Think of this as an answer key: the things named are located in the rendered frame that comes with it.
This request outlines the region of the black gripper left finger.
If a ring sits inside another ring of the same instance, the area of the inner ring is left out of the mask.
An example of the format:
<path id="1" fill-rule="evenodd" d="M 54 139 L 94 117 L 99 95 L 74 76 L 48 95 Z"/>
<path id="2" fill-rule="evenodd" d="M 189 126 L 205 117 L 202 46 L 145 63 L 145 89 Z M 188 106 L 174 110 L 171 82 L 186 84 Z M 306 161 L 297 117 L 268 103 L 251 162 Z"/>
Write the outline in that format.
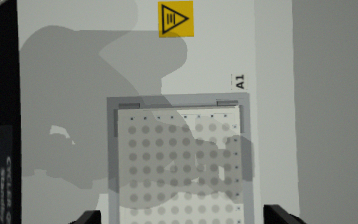
<path id="1" fill-rule="evenodd" d="M 76 221 L 69 224 L 101 224 L 100 210 L 85 211 Z"/>

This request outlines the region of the white multi-well plate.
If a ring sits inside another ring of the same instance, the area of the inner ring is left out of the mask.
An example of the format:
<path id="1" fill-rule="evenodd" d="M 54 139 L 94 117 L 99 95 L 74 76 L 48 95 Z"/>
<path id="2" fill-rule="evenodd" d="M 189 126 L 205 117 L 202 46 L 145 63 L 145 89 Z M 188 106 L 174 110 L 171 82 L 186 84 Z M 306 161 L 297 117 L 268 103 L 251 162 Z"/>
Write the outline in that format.
<path id="1" fill-rule="evenodd" d="M 244 224 L 239 106 L 118 110 L 120 224 Z"/>

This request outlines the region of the white thermal cycler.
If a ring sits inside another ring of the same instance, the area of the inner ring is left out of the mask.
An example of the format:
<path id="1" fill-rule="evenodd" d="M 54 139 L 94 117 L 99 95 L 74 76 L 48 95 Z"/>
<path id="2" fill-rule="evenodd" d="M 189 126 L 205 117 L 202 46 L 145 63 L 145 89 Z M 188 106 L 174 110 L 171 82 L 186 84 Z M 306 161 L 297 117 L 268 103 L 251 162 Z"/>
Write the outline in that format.
<path id="1" fill-rule="evenodd" d="M 358 224 L 358 0 L 7 0 L 0 224 L 120 224 L 118 110 L 239 106 L 244 224 Z"/>

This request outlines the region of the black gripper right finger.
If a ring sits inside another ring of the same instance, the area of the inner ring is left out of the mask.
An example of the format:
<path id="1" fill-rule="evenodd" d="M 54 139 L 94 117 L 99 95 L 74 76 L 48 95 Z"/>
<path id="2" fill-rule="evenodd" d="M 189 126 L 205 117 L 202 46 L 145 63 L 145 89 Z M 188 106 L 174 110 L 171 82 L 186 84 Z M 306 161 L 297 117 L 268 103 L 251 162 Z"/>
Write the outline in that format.
<path id="1" fill-rule="evenodd" d="M 264 205 L 264 224 L 306 224 L 299 217 L 289 214 L 280 205 Z"/>

